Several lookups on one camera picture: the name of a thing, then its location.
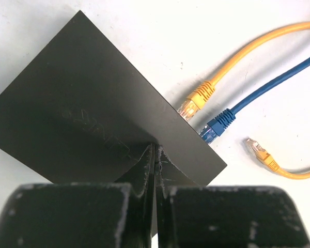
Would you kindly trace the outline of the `black network switch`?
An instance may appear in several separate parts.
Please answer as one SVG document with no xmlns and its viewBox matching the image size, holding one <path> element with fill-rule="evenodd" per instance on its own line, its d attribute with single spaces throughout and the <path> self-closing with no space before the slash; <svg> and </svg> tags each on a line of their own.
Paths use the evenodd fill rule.
<svg viewBox="0 0 310 248">
<path fill-rule="evenodd" d="M 153 148 L 200 185 L 226 167 L 82 12 L 0 94 L 0 149 L 51 182 L 115 181 Z"/>
</svg>

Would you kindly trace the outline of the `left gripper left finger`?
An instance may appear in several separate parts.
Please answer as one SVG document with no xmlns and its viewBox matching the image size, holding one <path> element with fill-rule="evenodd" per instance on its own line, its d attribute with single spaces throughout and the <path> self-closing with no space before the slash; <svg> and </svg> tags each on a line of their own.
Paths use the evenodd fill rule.
<svg viewBox="0 0 310 248">
<path fill-rule="evenodd" d="M 0 247 L 151 247 L 155 146 L 110 183 L 24 184 L 0 213 Z"/>
</svg>

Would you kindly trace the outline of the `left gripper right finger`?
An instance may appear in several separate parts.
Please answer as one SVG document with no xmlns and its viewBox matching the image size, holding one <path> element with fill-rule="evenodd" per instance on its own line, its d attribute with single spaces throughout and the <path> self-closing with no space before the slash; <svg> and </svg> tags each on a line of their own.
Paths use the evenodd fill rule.
<svg viewBox="0 0 310 248">
<path fill-rule="evenodd" d="M 161 146 L 156 152 L 156 201 L 159 247 L 310 247 L 284 190 L 199 186 Z"/>
</svg>

